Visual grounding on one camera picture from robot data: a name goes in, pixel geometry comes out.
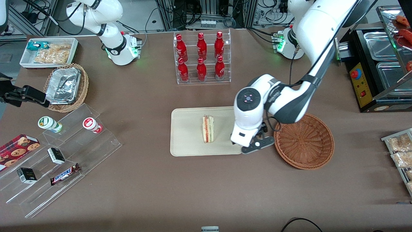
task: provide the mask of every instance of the coca-cola bottle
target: coca-cola bottle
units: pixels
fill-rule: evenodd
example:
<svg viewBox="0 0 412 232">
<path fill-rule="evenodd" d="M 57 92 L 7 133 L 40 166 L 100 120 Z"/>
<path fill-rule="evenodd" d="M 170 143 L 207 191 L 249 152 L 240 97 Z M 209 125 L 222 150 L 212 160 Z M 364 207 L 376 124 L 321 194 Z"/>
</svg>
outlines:
<svg viewBox="0 0 412 232">
<path fill-rule="evenodd" d="M 176 40 L 178 41 L 177 44 L 176 44 L 176 49 L 178 51 L 178 56 L 183 58 L 183 62 L 187 62 L 186 44 L 182 40 L 182 35 L 177 34 L 176 35 Z"/>
<path fill-rule="evenodd" d="M 223 42 L 223 33 L 218 31 L 216 33 L 216 41 L 215 41 L 215 58 L 217 59 L 219 55 L 223 56 L 225 43 Z"/>
<path fill-rule="evenodd" d="M 197 34 L 197 54 L 199 55 L 199 57 L 203 58 L 203 60 L 207 59 L 207 45 L 206 45 L 206 41 L 204 39 L 204 35 L 202 32 L 199 32 L 199 34 Z"/>
<path fill-rule="evenodd" d="M 182 82 L 188 82 L 189 81 L 189 71 L 187 70 L 187 66 L 185 62 L 183 61 L 182 57 L 179 57 L 178 59 L 178 70 L 179 70 L 179 75 L 180 79 Z"/>
<path fill-rule="evenodd" d="M 223 63 L 223 56 L 218 55 L 218 61 L 215 65 L 215 78 L 216 80 L 223 80 L 225 74 L 225 64 Z"/>
<path fill-rule="evenodd" d="M 206 65 L 203 64 L 203 58 L 199 57 L 197 59 L 197 79 L 199 79 L 200 82 L 205 82 L 207 79 L 206 73 Z"/>
</svg>

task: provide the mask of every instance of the brown table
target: brown table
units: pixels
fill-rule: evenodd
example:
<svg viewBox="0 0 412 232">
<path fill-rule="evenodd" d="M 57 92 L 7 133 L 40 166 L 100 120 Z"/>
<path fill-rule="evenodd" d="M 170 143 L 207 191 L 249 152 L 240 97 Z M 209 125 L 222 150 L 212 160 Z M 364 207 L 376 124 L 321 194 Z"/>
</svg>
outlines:
<svg viewBox="0 0 412 232">
<path fill-rule="evenodd" d="M 176 108 L 231 106 L 250 79 L 270 73 L 288 81 L 290 60 L 247 30 L 232 30 L 230 85 L 178 86 L 172 33 L 151 34 L 142 57 L 116 66 L 97 37 L 78 37 L 76 63 L 89 75 L 86 103 L 124 145 L 33 219 L 1 199 L 1 231 L 280 231 L 292 217 L 313 220 L 324 231 L 412 228 L 408 192 L 380 138 L 411 127 L 411 114 L 358 111 L 344 66 L 331 65 L 309 113 L 321 118 L 335 139 L 323 168 L 288 165 L 274 146 L 249 155 L 174 157 L 170 116 Z M 293 81 L 310 63 L 293 63 Z M 21 69 L 16 85 L 42 89 L 50 70 Z M 31 103 L 7 106 L 0 144 L 20 133 L 42 132 L 37 120 L 56 113 Z M 294 222 L 288 231 L 316 231 Z"/>
</svg>

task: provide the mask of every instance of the red button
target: red button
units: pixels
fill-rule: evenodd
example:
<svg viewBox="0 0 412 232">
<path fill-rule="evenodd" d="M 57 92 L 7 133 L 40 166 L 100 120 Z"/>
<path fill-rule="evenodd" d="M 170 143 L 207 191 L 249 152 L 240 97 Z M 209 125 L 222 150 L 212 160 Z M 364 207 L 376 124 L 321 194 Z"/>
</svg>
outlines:
<svg viewBox="0 0 412 232">
<path fill-rule="evenodd" d="M 352 77 L 353 79 L 357 78 L 358 75 L 359 75 L 359 73 L 358 73 L 358 71 L 356 71 L 356 70 L 354 70 L 354 71 L 351 72 L 351 77 Z"/>
</svg>

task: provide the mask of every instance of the sandwich slice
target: sandwich slice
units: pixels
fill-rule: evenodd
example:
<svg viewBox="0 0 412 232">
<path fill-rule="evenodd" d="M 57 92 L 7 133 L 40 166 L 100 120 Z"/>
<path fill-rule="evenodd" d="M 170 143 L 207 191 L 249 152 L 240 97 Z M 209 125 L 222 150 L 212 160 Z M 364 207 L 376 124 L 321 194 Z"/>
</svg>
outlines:
<svg viewBox="0 0 412 232">
<path fill-rule="evenodd" d="M 203 116 L 203 142 L 210 143 L 214 141 L 214 124 L 215 121 L 212 116 Z"/>
</svg>

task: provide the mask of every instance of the brown woven basket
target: brown woven basket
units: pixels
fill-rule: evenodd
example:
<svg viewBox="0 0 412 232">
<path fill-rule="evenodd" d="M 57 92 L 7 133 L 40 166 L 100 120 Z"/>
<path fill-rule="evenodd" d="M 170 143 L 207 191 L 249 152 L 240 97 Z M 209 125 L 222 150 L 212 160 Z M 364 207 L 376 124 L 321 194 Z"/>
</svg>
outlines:
<svg viewBox="0 0 412 232">
<path fill-rule="evenodd" d="M 80 77 L 79 90 L 77 92 L 76 101 L 71 105 L 52 105 L 52 104 L 50 104 L 49 105 L 50 110 L 58 111 L 58 112 L 61 112 L 61 113 L 68 113 L 70 111 L 73 111 L 73 110 L 79 108 L 83 104 L 84 99 L 86 98 L 87 88 L 89 87 L 89 78 L 87 77 L 87 73 L 78 64 L 68 64 L 68 65 L 64 65 L 62 67 L 58 67 L 57 69 L 68 69 L 68 68 L 77 68 L 82 72 L 82 76 Z M 46 84 L 44 85 L 44 88 L 43 88 L 43 92 L 46 92 L 47 87 L 49 86 L 49 81 L 50 81 L 51 76 L 52 76 L 52 74 L 50 74 L 49 77 L 47 78 Z"/>
<path fill-rule="evenodd" d="M 275 132 L 274 137 L 281 157 L 290 165 L 304 170 L 324 166 L 335 149 L 329 128 L 311 114 L 305 114 L 297 123 L 282 124 L 281 131 Z"/>
</svg>

